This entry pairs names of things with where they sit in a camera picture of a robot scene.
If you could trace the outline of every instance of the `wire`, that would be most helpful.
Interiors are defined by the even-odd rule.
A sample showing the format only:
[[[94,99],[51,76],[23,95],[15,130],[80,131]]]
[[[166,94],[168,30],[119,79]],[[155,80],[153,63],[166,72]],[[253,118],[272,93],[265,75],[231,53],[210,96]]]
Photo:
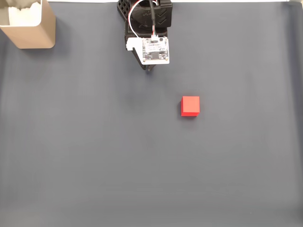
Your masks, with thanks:
[[[152,17],[152,35],[156,35],[156,16],[155,16],[155,9],[153,8],[153,3],[152,0],[150,1],[150,6],[151,6],[151,17]]]
[[[134,8],[135,8],[140,2],[142,2],[142,1],[144,1],[144,0],[138,0],[138,1],[133,5],[133,7],[131,8],[131,10],[130,10],[129,13],[128,13],[128,23],[129,23],[129,26],[130,26],[132,32],[133,32],[138,38],[139,38],[139,36],[138,36],[137,33],[134,31],[134,29],[133,29],[133,27],[132,27],[132,24],[131,24],[131,15],[132,15],[132,12],[133,12]],[[158,6],[158,0],[153,0],[152,2],[155,3],[155,4]],[[154,26],[154,24],[153,24],[153,25],[152,25],[152,34],[154,35],[154,33],[155,33],[155,26]]]

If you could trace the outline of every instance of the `red block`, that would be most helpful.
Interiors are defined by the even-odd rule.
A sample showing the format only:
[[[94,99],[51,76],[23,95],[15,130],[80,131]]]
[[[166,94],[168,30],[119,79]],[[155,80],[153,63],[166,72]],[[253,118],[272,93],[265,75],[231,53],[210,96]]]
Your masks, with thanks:
[[[181,116],[196,117],[200,113],[199,96],[183,96],[181,99]]]

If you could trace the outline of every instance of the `dark gray mat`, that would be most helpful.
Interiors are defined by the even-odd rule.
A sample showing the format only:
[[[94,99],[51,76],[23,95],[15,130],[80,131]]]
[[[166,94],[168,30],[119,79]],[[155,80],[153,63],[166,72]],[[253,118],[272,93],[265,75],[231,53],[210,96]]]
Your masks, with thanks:
[[[115,4],[52,7],[53,49],[0,34],[1,227],[303,226],[300,4],[174,4],[152,73]]]

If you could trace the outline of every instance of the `beige container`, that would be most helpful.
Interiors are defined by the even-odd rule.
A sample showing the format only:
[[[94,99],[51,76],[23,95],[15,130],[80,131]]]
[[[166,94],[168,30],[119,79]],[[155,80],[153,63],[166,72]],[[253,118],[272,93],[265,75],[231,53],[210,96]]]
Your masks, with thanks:
[[[55,45],[56,16],[47,0],[41,0],[41,23],[9,26],[9,9],[0,9],[0,28],[20,49],[48,49]]]

